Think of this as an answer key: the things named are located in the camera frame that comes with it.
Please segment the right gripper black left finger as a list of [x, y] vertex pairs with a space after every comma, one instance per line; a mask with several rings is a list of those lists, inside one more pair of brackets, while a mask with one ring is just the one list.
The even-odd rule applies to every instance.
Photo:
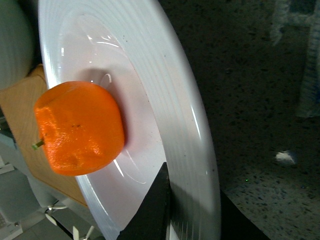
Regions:
[[119, 240], [168, 240], [171, 224], [171, 186], [164, 162], [136, 214]]

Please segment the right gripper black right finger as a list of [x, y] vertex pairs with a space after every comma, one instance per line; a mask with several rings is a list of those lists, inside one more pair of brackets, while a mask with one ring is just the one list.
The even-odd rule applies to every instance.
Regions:
[[221, 240], [269, 240], [221, 190]]

